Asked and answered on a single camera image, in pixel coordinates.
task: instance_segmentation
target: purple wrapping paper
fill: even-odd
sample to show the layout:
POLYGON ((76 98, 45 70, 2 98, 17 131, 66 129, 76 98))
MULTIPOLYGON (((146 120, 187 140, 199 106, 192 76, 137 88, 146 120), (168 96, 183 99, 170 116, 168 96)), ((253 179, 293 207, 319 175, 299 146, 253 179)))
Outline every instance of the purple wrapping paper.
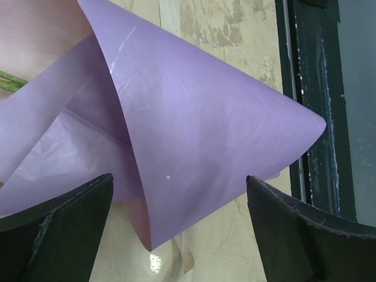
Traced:
POLYGON ((323 119, 110 3, 78 0, 93 35, 0 104, 0 214, 112 173, 154 249, 268 179, 323 119))

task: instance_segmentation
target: bouquet wrapper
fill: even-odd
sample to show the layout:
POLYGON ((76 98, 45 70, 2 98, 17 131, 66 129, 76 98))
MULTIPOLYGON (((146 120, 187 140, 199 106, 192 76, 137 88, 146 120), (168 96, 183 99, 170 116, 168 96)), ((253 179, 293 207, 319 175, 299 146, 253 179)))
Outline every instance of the bouquet wrapper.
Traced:
POLYGON ((0 0, 0 18, 0 66, 32 79, 0 104, 0 214, 112 173, 114 200, 152 250, 245 193, 247 175, 278 174, 325 129, 107 0, 0 0))

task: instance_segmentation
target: pink paper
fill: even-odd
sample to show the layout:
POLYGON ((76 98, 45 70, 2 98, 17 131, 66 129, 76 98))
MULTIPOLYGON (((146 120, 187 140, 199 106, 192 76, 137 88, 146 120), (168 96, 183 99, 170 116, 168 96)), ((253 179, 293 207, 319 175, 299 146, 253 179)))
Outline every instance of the pink paper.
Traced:
MULTIPOLYGON (((28 9, 44 2, 40 21, 54 23, 63 1, 28 9)), ((78 2, 94 34, 0 104, 0 214, 112 173, 114 200, 151 250, 322 134, 321 117, 199 48, 107 0, 78 2)), ((0 7, 24 9, 12 3, 0 7)), ((79 38, 86 19, 68 3, 79 38)))

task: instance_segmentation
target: green stem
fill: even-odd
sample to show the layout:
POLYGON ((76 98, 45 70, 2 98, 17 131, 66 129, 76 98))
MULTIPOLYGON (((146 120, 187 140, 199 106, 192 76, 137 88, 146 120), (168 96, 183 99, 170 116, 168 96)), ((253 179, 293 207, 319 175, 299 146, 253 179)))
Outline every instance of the green stem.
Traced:
POLYGON ((5 89, 7 91, 11 91, 11 92, 16 92, 21 87, 12 81, 6 81, 3 79, 0 79, 0 88, 5 89))
POLYGON ((2 72, 1 70, 0 70, 0 78, 4 78, 6 80, 13 81, 14 83, 17 83, 20 86, 20 88, 23 87, 26 83, 28 83, 24 79, 17 78, 16 76, 11 75, 11 74, 6 73, 6 72, 2 72))

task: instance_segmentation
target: dark green metal frame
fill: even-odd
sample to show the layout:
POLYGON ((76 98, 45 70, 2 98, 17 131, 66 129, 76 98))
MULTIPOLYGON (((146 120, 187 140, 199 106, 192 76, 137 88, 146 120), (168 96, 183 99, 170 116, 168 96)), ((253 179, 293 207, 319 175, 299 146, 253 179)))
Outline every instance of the dark green metal frame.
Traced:
POLYGON ((326 8, 309 2, 276 0, 283 92, 327 122, 324 134, 300 164, 290 166, 292 194, 319 209, 356 221, 338 2, 329 0, 326 8))

